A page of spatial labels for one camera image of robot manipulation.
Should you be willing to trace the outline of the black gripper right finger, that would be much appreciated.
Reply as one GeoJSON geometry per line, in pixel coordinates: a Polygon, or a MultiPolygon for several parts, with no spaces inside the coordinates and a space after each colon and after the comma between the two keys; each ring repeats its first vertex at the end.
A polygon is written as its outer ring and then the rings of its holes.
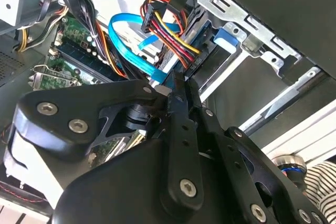
{"type": "Polygon", "coordinates": [[[224,130],[188,80],[204,203],[195,223],[326,223],[321,211],[241,130],[224,130]]]}

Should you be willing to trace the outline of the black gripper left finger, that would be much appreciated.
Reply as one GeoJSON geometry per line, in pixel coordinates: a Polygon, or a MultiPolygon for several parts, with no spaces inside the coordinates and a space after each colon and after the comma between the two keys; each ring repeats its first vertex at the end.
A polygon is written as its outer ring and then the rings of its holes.
{"type": "Polygon", "coordinates": [[[143,80],[34,91],[16,106],[14,139],[41,154],[42,164],[55,161],[64,174],[66,165],[83,161],[92,147],[140,128],[148,133],[146,141],[163,134],[196,135],[187,82],[178,72],[169,74],[168,95],[143,80]]]}

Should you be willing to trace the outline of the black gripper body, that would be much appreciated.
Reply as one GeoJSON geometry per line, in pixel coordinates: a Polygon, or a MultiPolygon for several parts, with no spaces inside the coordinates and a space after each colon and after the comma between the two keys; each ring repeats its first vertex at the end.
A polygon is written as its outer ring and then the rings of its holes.
{"type": "Polygon", "coordinates": [[[238,166],[245,155],[225,137],[163,134],[74,180],[53,223],[233,223],[242,216],[219,149],[238,166]]]}

